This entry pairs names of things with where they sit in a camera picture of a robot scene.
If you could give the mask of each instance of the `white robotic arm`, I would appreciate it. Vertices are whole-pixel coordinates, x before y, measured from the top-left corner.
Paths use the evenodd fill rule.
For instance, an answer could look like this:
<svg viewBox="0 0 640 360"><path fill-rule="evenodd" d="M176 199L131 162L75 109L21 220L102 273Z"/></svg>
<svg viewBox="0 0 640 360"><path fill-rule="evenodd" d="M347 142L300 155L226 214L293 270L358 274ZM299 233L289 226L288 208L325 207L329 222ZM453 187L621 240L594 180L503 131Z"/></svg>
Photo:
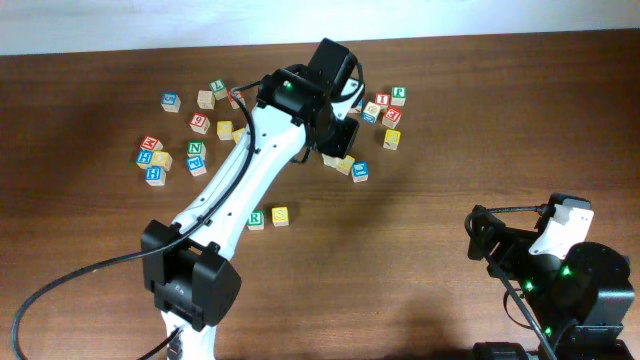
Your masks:
<svg viewBox="0 0 640 360"><path fill-rule="evenodd" d="M343 122L354 122L354 120L348 119L346 114L349 108L357 103L364 94L364 84L361 81L346 79L343 83L344 86L338 93L339 96L334 96L334 99L338 101L330 102L331 119L334 122L332 126L334 128L340 128ZM285 90L291 90L291 86L290 83L285 83ZM295 108L295 104L291 105L286 99L279 100L276 98L276 100ZM291 112L286 111L286 107L282 109L282 106L278 106L280 108L276 106L262 103L253 109L251 113L255 131L253 156L237 186L228 194L226 200L222 202L209 221L204 225L199 224L202 217L214 204L220 201L222 195L236 181L247 159L251 148L251 129L249 127L247 127L245 134L240 138L238 144L207 187L191 205L173 220L172 226L174 229L178 229L179 234L190 233L189 239L192 241L193 246L198 246L202 249L215 244L217 246L217 254L227 261L231 260L247 219L264 196L269 185L282 168L305 145L309 145L310 137L313 135L309 134L310 127L308 124L296 122ZM336 131L332 130L330 134L336 134ZM151 266L145 263L145 281L147 267ZM191 289L191 284L183 285L187 281L171 282L171 291L177 294L174 296L178 297L178 299L172 301L180 303L180 296L185 298L192 296L192 292L195 290ZM147 287L154 291L153 285ZM159 305L158 302L159 300L156 298L156 306ZM168 308L162 306L162 304L159 307L161 309ZM192 319L180 311L168 310L161 311L161 313L166 324L167 335L170 335L175 329L181 329L179 335L169 343L168 358L170 360L214 359L213 349L216 326L205 325L201 329L196 329L197 326L192 326Z"/></svg>

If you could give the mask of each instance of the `wooden tabletop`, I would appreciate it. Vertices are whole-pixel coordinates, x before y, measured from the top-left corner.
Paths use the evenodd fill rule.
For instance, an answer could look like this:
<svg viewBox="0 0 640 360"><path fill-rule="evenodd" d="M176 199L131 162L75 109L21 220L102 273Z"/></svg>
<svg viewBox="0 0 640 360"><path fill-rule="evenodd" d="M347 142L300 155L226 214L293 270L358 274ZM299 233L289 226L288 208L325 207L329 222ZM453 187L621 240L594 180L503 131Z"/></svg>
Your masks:
<svg viewBox="0 0 640 360"><path fill-rule="evenodd" d="M367 182L318 154L285 167L259 209L288 206L291 225L243 233L232 261L242 290L218 329L217 357L396 358L481 341L534 349L535 335L504 314L486 263L467 259L463 220L476 204L535 205L552 192L590 199L587 239L629 255L640 288L640 31L346 45L364 65L365 100L407 87L399 148L382 148L379 122L361 123L352 155L367 162ZM220 167L233 142L187 124L198 90L306 63L315 46L1 57L2 358L27 296L139 250L147 223L169 223ZM163 111L164 92L180 95L178 114ZM253 106L255 91L245 97ZM204 113L245 124L226 100ZM147 185L134 163L145 135L174 158L164 187ZM192 140L208 149L198 178L185 166ZM536 215L503 219L532 229ZM638 357L637 305L624 325ZM31 359L132 359L164 337L140 261L45 295L21 327Z"/></svg>

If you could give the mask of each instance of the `white wall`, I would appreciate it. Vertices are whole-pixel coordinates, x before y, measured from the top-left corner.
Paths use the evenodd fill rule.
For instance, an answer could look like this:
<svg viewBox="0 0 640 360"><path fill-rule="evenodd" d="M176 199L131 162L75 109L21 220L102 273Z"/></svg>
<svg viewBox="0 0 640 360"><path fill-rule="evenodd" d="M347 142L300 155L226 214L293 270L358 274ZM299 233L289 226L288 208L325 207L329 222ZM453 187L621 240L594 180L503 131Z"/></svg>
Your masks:
<svg viewBox="0 0 640 360"><path fill-rule="evenodd" d="M640 27L640 0L0 0L0 54Z"/></svg>

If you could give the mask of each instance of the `wood grain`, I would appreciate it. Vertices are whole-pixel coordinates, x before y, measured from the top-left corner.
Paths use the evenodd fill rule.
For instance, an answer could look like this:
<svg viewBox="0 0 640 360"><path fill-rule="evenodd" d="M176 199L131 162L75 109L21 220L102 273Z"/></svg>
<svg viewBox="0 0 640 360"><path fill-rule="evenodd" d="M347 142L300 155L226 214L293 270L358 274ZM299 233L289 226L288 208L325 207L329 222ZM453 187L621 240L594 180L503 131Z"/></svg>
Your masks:
<svg viewBox="0 0 640 360"><path fill-rule="evenodd" d="M316 154L289 165L260 209L286 205L291 225L246 232L243 277L216 354L235 358L397 358L479 341L537 346L501 306L502 286L466 257L475 204L539 204L552 192L592 200L588 239L640 259L640 31L351 43L369 96L408 88L398 151L363 123L352 155L366 183ZM0 353L15 310L46 282L137 251L151 219L171 219L232 149L188 126L198 90L238 85L307 62L315 45L221 47L0 58ZM180 113L160 106L180 94ZM253 105L255 93L245 96ZM241 113L225 101L212 121ZM134 163L144 135L174 157L152 188ZM201 139L209 173L193 178L186 143ZM534 215L505 216L530 229ZM638 288L640 276L632 272ZM622 339L640 356L640 312ZM164 338L141 264L99 271L44 296L21 339L31 359L131 359Z"/></svg>

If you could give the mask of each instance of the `black wire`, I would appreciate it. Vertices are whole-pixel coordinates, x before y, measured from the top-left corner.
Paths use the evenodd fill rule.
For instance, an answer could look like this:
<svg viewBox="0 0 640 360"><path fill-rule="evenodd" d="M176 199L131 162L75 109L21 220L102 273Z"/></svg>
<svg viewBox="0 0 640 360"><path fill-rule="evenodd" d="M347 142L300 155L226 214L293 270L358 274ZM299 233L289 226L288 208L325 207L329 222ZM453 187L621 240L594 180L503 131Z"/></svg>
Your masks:
<svg viewBox="0 0 640 360"><path fill-rule="evenodd" d="M29 296L27 298L27 300L25 300L24 303L22 303L22 305L20 306L20 308L16 312L16 315L13 318L13 324L11 326L11 344L13 345L13 351L14 351L14 353L15 353L15 355L16 355L16 357L18 359L20 359L20 360L27 359L27 357L22 352L22 349L20 348L20 341L18 339L18 330L20 329L20 322L22 321L22 317L24 316L24 314L27 311L27 309L29 309L29 307L36 300L38 300L38 298L40 298L42 295L46 294L47 292L55 289L56 287L58 287L60 285L66 283L69 280L73 280L73 279L75 279L77 277L80 277L82 275L86 275L86 274L88 274L90 272L94 272L96 270L105 268L107 266L117 265L117 264L120 264L120 263L123 263L123 262L140 259L140 258L145 257L145 256L149 256L149 255L153 255L153 254L156 254L156 253L159 253L159 252L164 252L166 250L169 250L169 249L179 245L180 243L182 243L186 239L188 239L189 236L191 236L193 233L195 233L202 225L204 225L206 222L209 221L209 219L211 219L213 214L229 198L229 196L231 195L233 190L235 190L235 188L238 186L238 184L242 180L242 177L247 172L247 169L249 168L249 165L251 164L251 159L253 158L253 154L254 154L254 151L255 151L256 134L255 134L255 125L253 123L253 118L251 117L251 113L249 113L249 111L247 111L247 108L244 106L244 104L242 102L240 102L239 99L235 96L234 92L235 91L240 91L240 90L250 89L250 88L252 88L252 87L254 87L256 85L259 85L259 84L260 84L260 81L256 81L256 82L251 83L251 84L246 85L246 86L242 86L242 87L237 87L237 88L231 89L231 97L238 103L238 106L240 107L240 109L244 113L244 116L247 118L247 124L249 126L249 130L250 130L250 133L251 133L250 134L251 141L249 143L249 152L248 152L247 157L246 157L246 159L244 161L244 164L242 165L242 168L238 172L238 175L235 177L235 179L233 180L233 182L231 183L229 188L227 188L227 190L222 194L222 196L218 199L218 201L209 210L207 210L207 212L205 213L204 216L198 217L198 220L196 221L196 223L191 228L189 228L184 233L182 233L181 236L178 239L174 240L173 242L171 242L171 243L169 243L167 245L155 248L155 249L151 249L151 250L147 250L147 251L140 251L140 252L132 253L132 254L128 254L128 255L118 256L118 257L115 257L115 258L112 258L112 259L109 259L109 260L100 261L98 263L95 263L95 264L80 268L80 269L72 271L69 274L64 275L64 276L62 276L62 277L60 277L60 278L58 278L56 280L53 280L52 282L50 282L47 285L43 286L41 289L39 289L38 291L33 293L31 296Z"/></svg>
<svg viewBox="0 0 640 360"><path fill-rule="evenodd" d="M176 328L171 332L168 338L164 339L164 341L158 344L158 346L154 347L153 350L139 357L138 360L151 359L153 355L157 354L160 350L164 349L164 347L167 346L171 341L173 341L173 339L175 339L176 336L180 335L181 332L182 332L182 328Z"/></svg>
<svg viewBox="0 0 640 360"><path fill-rule="evenodd" d="M533 328L529 325L525 325L521 322L519 322L518 320L514 319L513 316L511 316L511 314L509 314L509 309L507 309L507 300L509 300L509 292L505 291L504 292L504 297L502 297L502 306L504 307L504 312L507 313L507 316L509 317L509 319L511 319L511 321L513 321L514 323L516 323L516 325L525 328L527 330L533 330Z"/></svg>
<svg viewBox="0 0 640 360"><path fill-rule="evenodd" d="M531 330L533 330L533 332L536 333L536 336L540 340L542 349L546 353L548 359L557 360L556 355L553 349L551 348L551 345L549 345L549 341L547 341L546 336L542 333L540 326L538 326L538 324L536 323L536 320L534 319L533 315L531 315L531 312L529 312L529 309L527 309L527 307L524 305L524 303L522 302L522 299L520 299L520 297L516 293L513 286L511 286L511 283L509 282L509 278L504 273L504 271L502 271L500 266L498 266L498 264L493 259L493 257L491 257L491 254L489 254L489 252L478 243L478 240L476 239L475 234L471 229L471 221L481 215L486 215L489 213L498 214L498 213L525 212L525 211L533 211L533 212L540 213L543 209L544 209L543 206L526 206L526 207L507 207L507 208L495 208L495 209L486 209L482 211L474 211L469 215L467 215L467 217L465 218L464 228L467 231L467 234L469 234L471 241L473 241L479 249L482 249L483 256L489 263L489 266L493 271L495 271L496 274L498 274L498 277L500 278L502 285L504 285L504 287L507 289L507 292L509 292L509 295L511 295L511 298L513 299L513 301L515 301L516 305L518 305L518 308L522 312L522 315L524 315L529 325L531 325Z"/></svg>

